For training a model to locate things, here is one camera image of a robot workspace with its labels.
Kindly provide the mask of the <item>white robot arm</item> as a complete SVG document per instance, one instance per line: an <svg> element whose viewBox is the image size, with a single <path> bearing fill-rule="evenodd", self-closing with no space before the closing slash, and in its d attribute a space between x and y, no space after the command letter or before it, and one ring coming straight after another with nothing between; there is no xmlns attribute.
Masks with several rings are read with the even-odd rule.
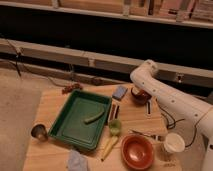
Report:
<svg viewBox="0 0 213 171"><path fill-rule="evenodd" d="M213 105L158 81L157 72L157 64L146 60L131 72L130 79L139 90L156 97L174 113L183 114L209 139L201 171L213 171Z"/></svg>

